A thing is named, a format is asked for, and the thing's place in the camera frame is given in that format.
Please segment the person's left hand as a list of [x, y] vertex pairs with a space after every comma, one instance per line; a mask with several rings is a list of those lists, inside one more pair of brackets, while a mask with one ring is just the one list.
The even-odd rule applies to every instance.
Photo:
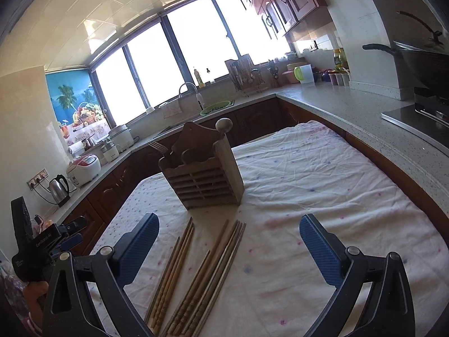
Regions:
[[37, 318], [43, 315], [43, 307], [39, 299], [46, 295], [49, 284], [46, 281], [31, 281], [23, 289], [24, 299], [28, 305], [30, 313]]

